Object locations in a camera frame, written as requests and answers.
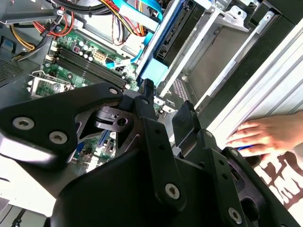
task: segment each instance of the black metal arm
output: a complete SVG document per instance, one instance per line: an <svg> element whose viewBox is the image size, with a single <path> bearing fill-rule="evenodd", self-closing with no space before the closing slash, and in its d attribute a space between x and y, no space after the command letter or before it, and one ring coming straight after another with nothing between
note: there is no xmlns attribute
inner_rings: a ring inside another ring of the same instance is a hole
<svg viewBox="0 0 303 227"><path fill-rule="evenodd" d="M238 151L201 129L189 102L173 118L174 157L152 88L147 80L144 95L123 95L101 83L0 110L0 154L50 170L77 143L117 132L116 158L63 189L52 227L299 226Z"/></svg>

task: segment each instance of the green circuit board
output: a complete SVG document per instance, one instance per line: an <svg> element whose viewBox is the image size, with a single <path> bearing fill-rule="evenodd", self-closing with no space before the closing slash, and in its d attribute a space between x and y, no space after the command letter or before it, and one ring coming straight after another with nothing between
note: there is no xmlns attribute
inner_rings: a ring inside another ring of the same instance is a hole
<svg viewBox="0 0 303 227"><path fill-rule="evenodd" d="M105 57L105 59L110 59L111 61L119 61L125 59L123 56L119 55L114 50L106 46L96 44L91 40L85 39L81 35L77 34L75 31L71 31L67 36L59 37L57 40L53 41L52 46L63 46L64 48L70 51L73 51L75 47L77 47L80 51L84 51L83 49L86 49L85 52L90 53L91 55L93 55L95 52L98 52L101 53ZM54 53L54 51L50 50L48 55L53 56ZM100 67L106 67L105 61L97 61L94 58L93 63L99 65ZM120 77L124 77L131 90L138 90L137 82L135 81L136 76L134 73L136 70L136 65L131 64L124 67L118 67L108 70L112 71ZM93 84L89 80L86 80L83 77L78 76L77 74L60 67L57 64L52 63L51 61L45 61L43 71L50 76L71 83L73 87L83 87ZM45 79L49 79L49 77L45 77L43 75L40 76ZM57 92L53 89L53 85L45 81L41 81L39 83L36 91L36 94L39 96L48 96L56 93Z"/></svg>
<svg viewBox="0 0 303 227"><path fill-rule="evenodd" d="M116 53L115 50L112 50L106 46L98 45L95 42L87 40L74 31L71 31L67 36L59 37L56 41L57 41L58 45L61 45L71 51L73 50L73 48L75 46L77 46L81 51L85 51L83 48L84 48L84 46L87 46L88 49L86 50L86 52L89 52L91 54L93 54L95 52L99 52L99 53L103 54L104 56L106 56L107 59L110 59L112 61L120 61L120 60L126 59L122 55ZM100 62L100 61L97 61L96 59L94 59L93 62L98 65L105 65L105 61ZM134 74L134 72L136 70L136 65L130 64L123 68L117 67L117 68L109 69L109 70L117 73L118 75L130 76L130 75Z"/></svg>

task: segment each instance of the ribbon cable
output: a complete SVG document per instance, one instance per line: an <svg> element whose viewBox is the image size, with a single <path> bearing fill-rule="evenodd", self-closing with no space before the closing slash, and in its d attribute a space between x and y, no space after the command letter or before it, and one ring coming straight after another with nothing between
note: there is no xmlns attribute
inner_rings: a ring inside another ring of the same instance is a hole
<svg viewBox="0 0 303 227"><path fill-rule="evenodd" d="M144 3L145 5L153 8L154 10L156 10L158 12L158 19L160 21L162 21L163 19L163 14L162 14L162 11L161 11L161 6L158 2L156 2L155 0L139 0L141 1L142 3ZM123 0L113 0L113 2L119 7L121 8L122 5L125 5L129 8L131 8L132 10L135 10L137 11L137 9L135 9L134 7L132 7L131 5L129 5L127 2L123 1ZM149 43L149 41L152 39L152 36L153 34L152 33L147 33L143 43L142 43L142 46L140 48L140 51L138 52L137 56L133 59L124 59L124 60L121 60L121 61L116 61L116 62L112 62L112 63L107 63L106 66L111 69L111 68L116 68L116 67L121 67L121 66L125 66L125 65L130 65L134 62L136 62L141 54L143 53L143 50L144 48L147 46L147 44Z"/></svg>

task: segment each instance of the blue cable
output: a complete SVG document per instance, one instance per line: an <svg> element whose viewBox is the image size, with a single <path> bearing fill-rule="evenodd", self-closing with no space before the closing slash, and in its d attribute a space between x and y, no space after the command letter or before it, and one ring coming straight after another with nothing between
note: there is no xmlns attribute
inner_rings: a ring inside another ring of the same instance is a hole
<svg viewBox="0 0 303 227"><path fill-rule="evenodd" d="M251 148L251 147L253 147L253 146L254 146L254 145L243 146L243 147L237 148L237 150L244 150L244 149L246 149L246 148Z"/></svg>
<svg viewBox="0 0 303 227"><path fill-rule="evenodd" d="M156 1L156 0L139 0L142 3L144 3L145 5L153 8L154 10L156 10L158 12L158 19L160 21L162 21L163 19L163 14L162 14L162 9L161 9L161 5ZM137 12L139 12L140 14L144 15L143 13L141 13L140 11L138 11L137 9L135 9L133 6L131 6L130 4L128 4L127 2L125 2L124 0L113 0L113 2L119 7L121 8L122 6L126 6L132 10L135 10ZM129 65L132 63L135 63L140 57L141 54L143 53L144 47L147 46L147 44L149 43L149 41L152 39L153 34L152 33L148 33L143 41L143 48L140 49L140 51L138 52L137 56L133 59L125 59L125 60L121 60L119 62L111 62L111 63L107 63L106 67L109 69L112 68L116 68L116 67L120 67L120 66L125 66L125 65Z"/></svg>
<svg viewBox="0 0 303 227"><path fill-rule="evenodd" d="M108 67L109 69L111 68L116 68L116 67L120 67L120 66L125 66L125 65L129 65L132 63L135 63L141 56L141 54L143 53L144 47L147 46L147 44L150 42L150 40L152 39L153 34L152 33L147 33L144 41L143 41L143 47L140 49L140 51L138 52L137 56L133 59L125 59L125 60L121 60L118 62L111 62L111 63L107 63L106 67Z"/></svg>

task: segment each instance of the yellow wire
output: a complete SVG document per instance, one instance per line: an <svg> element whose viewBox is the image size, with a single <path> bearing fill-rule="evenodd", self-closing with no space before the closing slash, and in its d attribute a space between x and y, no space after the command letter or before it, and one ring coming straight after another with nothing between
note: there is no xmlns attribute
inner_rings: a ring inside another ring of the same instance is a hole
<svg viewBox="0 0 303 227"><path fill-rule="evenodd" d="M103 0L99 0L101 1L104 5L106 5L108 8L110 8L112 10L112 12L114 13L114 15L120 19L120 21L122 22L122 24L124 24L124 26L127 28L127 30L131 33L134 34L133 30L130 28L130 26L128 24L126 24L123 19L120 17L120 15L110 6L108 5L105 1Z"/></svg>
<svg viewBox="0 0 303 227"><path fill-rule="evenodd" d="M143 12L143 7L142 7L142 2L141 1L139 1L139 11ZM143 30L142 25L140 25L140 32L141 32L142 35L144 35L144 30Z"/></svg>
<svg viewBox="0 0 303 227"><path fill-rule="evenodd" d="M11 30L13 31L13 34L15 35L16 39L26 48L28 48L30 51L32 51L35 46L33 46L32 44L27 43L26 41L24 41L15 31L15 28L13 26L11 26Z"/></svg>

